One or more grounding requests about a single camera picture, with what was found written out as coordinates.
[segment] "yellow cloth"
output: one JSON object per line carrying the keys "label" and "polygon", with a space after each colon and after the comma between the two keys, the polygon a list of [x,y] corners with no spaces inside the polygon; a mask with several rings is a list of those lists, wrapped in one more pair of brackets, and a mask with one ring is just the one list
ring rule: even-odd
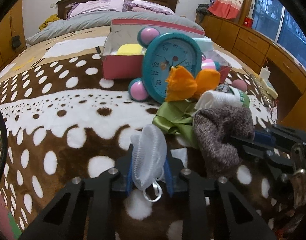
{"label": "yellow cloth", "polygon": [[165,80],[166,102],[181,101],[189,98],[199,99],[207,90],[214,90],[220,80],[220,73],[213,69],[202,69],[196,76],[183,66],[172,67],[168,78]]}
{"label": "yellow cloth", "polygon": [[51,15],[48,19],[45,20],[44,23],[40,25],[40,31],[43,30],[50,22],[55,22],[57,20],[60,20],[57,14]]}
{"label": "yellow cloth", "polygon": [[143,47],[139,44],[124,44],[118,50],[116,55],[131,56],[141,55]]}

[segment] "orange fabric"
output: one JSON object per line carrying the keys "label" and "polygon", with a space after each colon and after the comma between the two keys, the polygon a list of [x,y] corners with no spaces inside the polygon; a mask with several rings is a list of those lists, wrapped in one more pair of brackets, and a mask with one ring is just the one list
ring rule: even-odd
{"label": "orange fabric", "polygon": [[166,102],[191,98],[197,90],[194,77],[183,66],[172,67],[165,81],[168,83],[166,88]]}
{"label": "orange fabric", "polygon": [[196,76],[197,91],[193,98],[199,99],[200,96],[207,90],[214,90],[221,78],[221,74],[214,69],[202,69]]}

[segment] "gray knit sock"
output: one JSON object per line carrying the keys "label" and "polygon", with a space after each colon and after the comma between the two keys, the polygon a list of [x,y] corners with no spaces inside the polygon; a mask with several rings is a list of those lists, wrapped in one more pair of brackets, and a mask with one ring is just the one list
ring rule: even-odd
{"label": "gray knit sock", "polygon": [[193,129],[205,160],[206,172],[209,177],[215,178],[230,177],[241,161],[237,149],[223,141],[230,135],[251,139],[254,133],[249,108],[235,106],[197,111]]}

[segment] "window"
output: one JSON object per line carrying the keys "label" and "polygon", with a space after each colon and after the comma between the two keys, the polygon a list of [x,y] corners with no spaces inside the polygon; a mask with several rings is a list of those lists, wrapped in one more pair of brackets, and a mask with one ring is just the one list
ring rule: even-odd
{"label": "window", "polygon": [[290,52],[306,68],[306,37],[278,0],[253,0],[252,28]]}

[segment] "pink toy ball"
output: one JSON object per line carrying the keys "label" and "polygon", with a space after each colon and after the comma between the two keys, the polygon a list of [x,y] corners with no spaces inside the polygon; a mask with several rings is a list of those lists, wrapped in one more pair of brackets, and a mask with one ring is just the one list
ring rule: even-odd
{"label": "pink toy ball", "polygon": [[216,70],[216,65],[215,62],[213,60],[211,60],[210,58],[207,58],[205,60],[202,61],[202,69],[214,69]]}
{"label": "pink toy ball", "polygon": [[243,92],[247,91],[247,84],[244,80],[236,79],[232,82],[232,87],[242,90]]}
{"label": "pink toy ball", "polygon": [[155,28],[144,28],[139,31],[137,41],[142,47],[147,48],[151,41],[159,35],[160,32]]}
{"label": "pink toy ball", "polygon": [[128,87],[128,92],[131,99],[138,102],[145,101],[149,97],[141,78],[136,78],[131,81]]}

